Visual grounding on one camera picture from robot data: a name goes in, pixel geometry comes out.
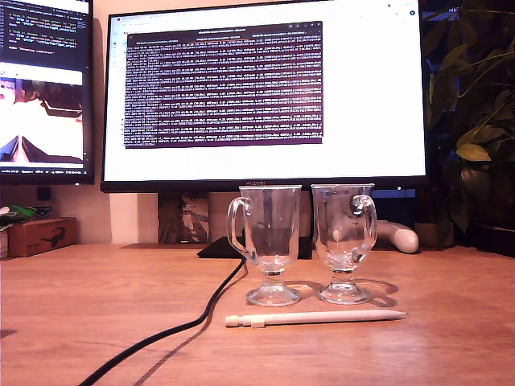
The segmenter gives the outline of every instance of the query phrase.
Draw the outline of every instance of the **glass stem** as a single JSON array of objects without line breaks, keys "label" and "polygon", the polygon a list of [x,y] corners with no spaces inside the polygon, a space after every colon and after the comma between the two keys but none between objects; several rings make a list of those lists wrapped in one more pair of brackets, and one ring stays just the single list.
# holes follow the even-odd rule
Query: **glass stem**
[{"label": "glass stem", "polygon": [[352,269],[342,269],[332,271],[332,282],[331,285],[339,287],[352,288],[354,285],[351,283],[352,280]]},{"label": "glass stem", "polygon": [[282,272],[265,272],[263,277],[263,286],[284,286],[282,280]]}]

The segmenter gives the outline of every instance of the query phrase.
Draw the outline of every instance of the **black cable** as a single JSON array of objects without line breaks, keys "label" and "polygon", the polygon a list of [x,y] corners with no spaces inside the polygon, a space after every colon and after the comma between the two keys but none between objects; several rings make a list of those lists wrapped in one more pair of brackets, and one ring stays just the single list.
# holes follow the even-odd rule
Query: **black cable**
[{"label": "black cable", "polygon": [[158,334],[152,335],[148,338],[145,338],[141,342],[138,342],[134,344],[133,346],[127,348],[126,350],[122,351],[120,354],[113,357],[108,362],[104,363],[102,366],[100,366],[91,376],[86,378],[79,386],[90,386],[97,382],[102,376],[107,374],[108,371],[113,369],[115,366],[117,366],[121,361],[129,358],[132,354],[136,353],[137,351],[140,351],[142,348],[157,342],[160,339],[166,338],[167,336],[176,334],[181,331],[185,331],[189,328],[193,328],[195,326],[198,326],[201,324],[209,315],[209,311],[211,310],[213,304],[215,303],[216,298],[220,295],[220,292],[222,289],[231,281],[231,279],[236,275],[236,273],[241,269],[243,264],[245,263],[245,258],[242,257],[240,264],[231,272],[231,274],[224,280],[222,284],[216,289],[214,294],[209,299],[208,305],[206,306],[206,309],[202,313],[201,316],[198,317],[198,319],[195,319],[191,322],[181,324],[180,326],[172,327],[168,330],[161,331]]}]

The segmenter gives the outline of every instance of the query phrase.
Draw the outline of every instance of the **pen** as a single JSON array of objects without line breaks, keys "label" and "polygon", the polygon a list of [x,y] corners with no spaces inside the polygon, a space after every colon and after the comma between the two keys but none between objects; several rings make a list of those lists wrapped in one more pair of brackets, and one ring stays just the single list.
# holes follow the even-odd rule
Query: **pen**
[{"label": "pen", "polygon": [[226,327],[251,326],[261,328],[277,324],[366,322],[373,320],[404,319],[406,312],[393,310],[346,310],[322,312],[296,312],[291,314],[231,315],[225,317]]}]

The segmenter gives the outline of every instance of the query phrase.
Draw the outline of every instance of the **clear glass mug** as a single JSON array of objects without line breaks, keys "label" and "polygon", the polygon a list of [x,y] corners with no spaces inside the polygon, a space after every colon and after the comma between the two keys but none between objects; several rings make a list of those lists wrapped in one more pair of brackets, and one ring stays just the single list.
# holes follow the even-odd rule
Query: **clear glass mug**
[{"label": "clear glass mug", "polygon": [[376,244],[373,187],[372,183],[311,185],[315,251],[333,272],[331,284],[317,293],[325,302],[357,304],[370,298],[366,289],[352,281],[352,273]]},{"label": "clear glass mug", "polygon": [[[262,285],[247,293],[259,306],[287,306],[300,300],[282,280],[282,271],[299,254],[300,185],[240,187],[241,197],[229,205],[229,243],[263,273]],[[236,237],[236,216],[243,208],[245,246]]]}]

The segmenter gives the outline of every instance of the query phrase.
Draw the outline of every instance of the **computer monitor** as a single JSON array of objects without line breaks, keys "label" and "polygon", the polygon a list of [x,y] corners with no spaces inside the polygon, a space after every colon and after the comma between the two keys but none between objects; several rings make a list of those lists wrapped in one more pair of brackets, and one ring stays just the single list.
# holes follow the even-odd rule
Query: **computer monitor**
[{"label": "computer monitor", "polygon": [[93,0],[0,0],[0,184],[93,183]]},{"label": "computer monitor", "polygon": [[105,192],[426,177],[417,0],[109,16]]}]

